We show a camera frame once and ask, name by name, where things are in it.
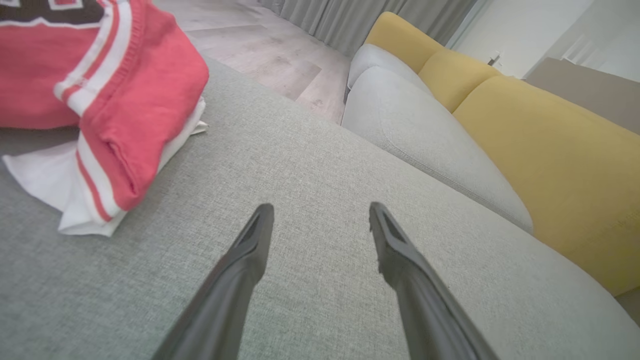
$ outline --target yellow sofa cushion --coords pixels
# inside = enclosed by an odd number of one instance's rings
[[[520,196],[537,239],[613,295],[640,285],[639,135],[505,76],[454,116]]]
[[[416,74],[431,55],[444,49],[436,40],[390,12],[380,14],[364,42],[392,53]]]
[[[444,49],[432,55],[418,75],[436,100],[452,113],[473,89],[500,72],[467,55]]]

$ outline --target wooden floor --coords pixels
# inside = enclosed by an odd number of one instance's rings
[[[257,0],[154,0],[204,56],[340,124],[349,59]]]

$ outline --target sofa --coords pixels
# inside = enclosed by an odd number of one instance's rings
[[[640,136],[383,13],[342,126],[474,199],[612,295],[640,286]]]
[[[210,128],[166,164],[111,238],[0,165],[3,359],[148,359],[254,209],[275,207],[240,359],[408,358],[377,269],[384,203],[501,359],[630,359],[640,329],[577,265],[503,216],[362,137],[207,60]],[[0,129],[0,153],[77,138]]]

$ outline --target gray curtain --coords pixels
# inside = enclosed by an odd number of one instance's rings
[[[389,11],[446,44],[476,0],[262,0],[262,5],[352,57]]]

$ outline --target folded clothes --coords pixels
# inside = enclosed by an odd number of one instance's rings
[[[76,142],[3,160],[27,192],[63,212],[61,233],[110,236],[202,131],[207,66],[173,16],[148,1],[0,6],[0,52],[9,54],[0,126],[80,128]]]

